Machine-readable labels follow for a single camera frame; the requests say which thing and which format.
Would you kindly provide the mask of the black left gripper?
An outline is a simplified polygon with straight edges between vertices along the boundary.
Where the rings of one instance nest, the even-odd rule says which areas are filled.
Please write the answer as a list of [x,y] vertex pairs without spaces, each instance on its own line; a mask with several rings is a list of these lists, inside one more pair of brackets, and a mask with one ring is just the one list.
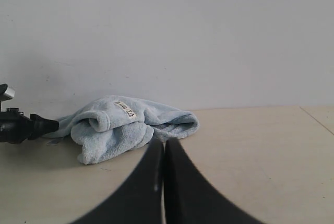
[[45,119],[37,114],[24,116],[18,108],[1,111],[1,143],[20,144],[35,140],[59,129],[59,121]]

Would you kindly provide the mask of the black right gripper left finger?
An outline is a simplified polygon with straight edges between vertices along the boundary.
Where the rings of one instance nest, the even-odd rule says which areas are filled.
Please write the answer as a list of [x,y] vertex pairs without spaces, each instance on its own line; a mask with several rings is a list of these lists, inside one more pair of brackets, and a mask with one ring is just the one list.
[[119,188],[73,223],[162,223],[163,158],[162,141],[152,140]]

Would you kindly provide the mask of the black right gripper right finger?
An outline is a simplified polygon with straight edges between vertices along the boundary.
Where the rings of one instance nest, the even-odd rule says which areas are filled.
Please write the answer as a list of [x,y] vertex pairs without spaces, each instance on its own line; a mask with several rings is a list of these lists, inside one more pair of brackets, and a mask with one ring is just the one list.
[[219,193],[199,172],[180,141],[166,141],[166,223],[262,223]]

